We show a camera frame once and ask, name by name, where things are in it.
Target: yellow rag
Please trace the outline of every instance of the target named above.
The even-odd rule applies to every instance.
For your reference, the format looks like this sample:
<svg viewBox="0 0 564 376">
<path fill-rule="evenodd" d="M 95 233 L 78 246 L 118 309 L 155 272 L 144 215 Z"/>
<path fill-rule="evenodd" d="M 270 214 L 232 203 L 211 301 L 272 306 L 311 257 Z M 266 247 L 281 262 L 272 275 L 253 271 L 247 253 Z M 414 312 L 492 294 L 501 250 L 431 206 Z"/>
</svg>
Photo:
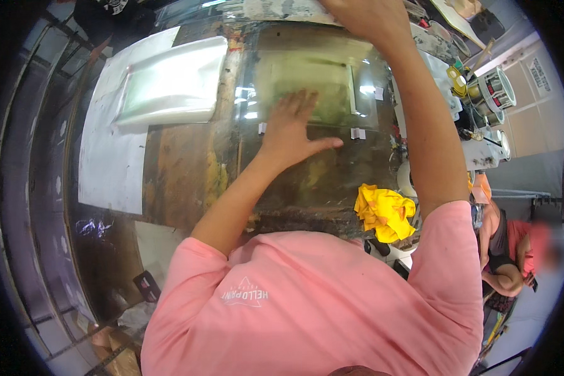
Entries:
<svg viewBox="0 0 564 376">
<path fill-rule="evenodd" d="M 362 184 L 354 210 L 365 230 L 376 229 L 376 239 L 382 243 L 403 240 L 415 231 L 407 222 L 407 217 L 415 215 L 415 203 L 397 192 Z"/>
</svg>

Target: black shirt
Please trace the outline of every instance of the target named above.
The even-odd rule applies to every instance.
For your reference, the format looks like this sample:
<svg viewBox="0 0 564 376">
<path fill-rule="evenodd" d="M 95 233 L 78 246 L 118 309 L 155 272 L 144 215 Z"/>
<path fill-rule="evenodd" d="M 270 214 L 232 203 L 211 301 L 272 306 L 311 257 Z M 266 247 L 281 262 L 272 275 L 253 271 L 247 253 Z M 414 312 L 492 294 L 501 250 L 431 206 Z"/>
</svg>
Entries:
<svg viewBox="0 0 564 376">
<path fill-rule="evenodd" d="M 112 34 L 128 33 L 140 10 L 136 0 L 77 0 L 73 18 L 96 47 Z"/>
</svg>

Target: wooden table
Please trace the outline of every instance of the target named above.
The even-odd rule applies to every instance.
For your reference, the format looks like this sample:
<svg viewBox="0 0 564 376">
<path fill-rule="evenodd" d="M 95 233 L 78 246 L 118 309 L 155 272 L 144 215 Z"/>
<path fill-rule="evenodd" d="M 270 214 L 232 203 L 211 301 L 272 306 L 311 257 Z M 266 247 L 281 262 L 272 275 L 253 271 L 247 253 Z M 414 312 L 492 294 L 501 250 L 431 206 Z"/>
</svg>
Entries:
<svg viewBox="0 0 564 376">
<path fill-rule="evenodd" d="M 228 55 L 219 84 L 215 114 L 207 124 L 153 126 L 149 130 L 144 161 L 143 217 L 148 222 L 180 229 L 189 235 L 196 222 L 252 160 L 260 147 L 256 122 L 243 119 L 234 103 L 236 87 L 250 79 L 248 67 L 260 36 L 271 28 L 300 29 L 297 35 L 344 35 L 332 26 L 306 23 L 231 23 L 199 20 L 181 26 L 174 45 L 216 35 L 228 39 Z M 413 25 L 420 49 L 442 60 L 457 56 L 454 46 Z M 377 129 L 365 140 L 350 138 L 343 126 L 308 125 L 309 138 L 335 136 L 344 142 L 281 174 L 257 203 L 247 225 L 251 234 L 279 230 L 317 230 L 343 238 L 371 237 L 353 212 L 362 183 L 396 190 L 396 171 L 405 151 L 393 111 L 390 72 L 384 100 L 376 101 Z"/>
</svg>

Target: person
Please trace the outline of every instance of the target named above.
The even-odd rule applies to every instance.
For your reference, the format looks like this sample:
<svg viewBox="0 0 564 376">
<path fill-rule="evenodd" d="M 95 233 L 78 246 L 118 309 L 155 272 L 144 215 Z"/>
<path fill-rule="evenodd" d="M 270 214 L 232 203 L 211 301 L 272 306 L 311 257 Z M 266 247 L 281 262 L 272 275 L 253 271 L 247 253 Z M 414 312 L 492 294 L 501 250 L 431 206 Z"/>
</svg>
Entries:
<svg viewBox="0 0 564 376">
<path fill-rule="evenodd" d="M 95 60 L 107 46 L 113 47 L 114 55 L 149 36 L 155 15 L 136 0 L 77 0 L 73 19 L 94 45 Z"/>
<path fill-rule="evenodd" d="M 278 174 L 342 147 L 339 138 L 307 138 L 317 94 L 289 94 L 271 110 L 255 158 L 177 247 L 145 331 L 145 376 L 465 375 L 478 357 L 483 310 L 466 162 L 403 2 L 321 3 L 379 50 L 399 87 L 424 221 L 410 276 L 325 233 L 262 234 L 236 247 Z"/>
<path fill-rule="evenodd" d="M 515 297 L 523 286 L 532 287 L 538 269 L 560 268 L 563 243 L 550 242 L 550 229 L 541 221 L 507 221 L 505 211 L 491 200 L 479 229 L 482 280 L 499 294 Z"/>
</svg>

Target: seated person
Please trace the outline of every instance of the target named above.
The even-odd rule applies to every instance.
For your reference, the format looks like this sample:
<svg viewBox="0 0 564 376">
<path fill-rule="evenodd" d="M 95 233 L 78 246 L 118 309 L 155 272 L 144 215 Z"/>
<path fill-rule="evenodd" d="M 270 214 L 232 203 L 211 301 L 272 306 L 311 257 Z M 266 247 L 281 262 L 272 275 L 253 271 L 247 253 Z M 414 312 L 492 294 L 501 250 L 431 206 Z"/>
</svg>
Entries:
<svg viewBox="0 0 564 376">
<path fill-rule="evenodd" d="M 564 244 L 550 244 L 545 224 L 506 221 L 494 201 L 485 206 L 478 237 L 482 280 L 506 297 L 530 287 L 539 269 L 557 269 L 564 261 Z M 483 270 L 487 264 L 493 273 Z"/>
<path fill-rule="evenodd" d="M 106 46 L 113 47 L 114 55 L 146 38 L 155 21 L 154 12 L 143 8 L 136 0 L 77 0 L 73 18 L 95 47 L 92 59 Z"/>
</svg>

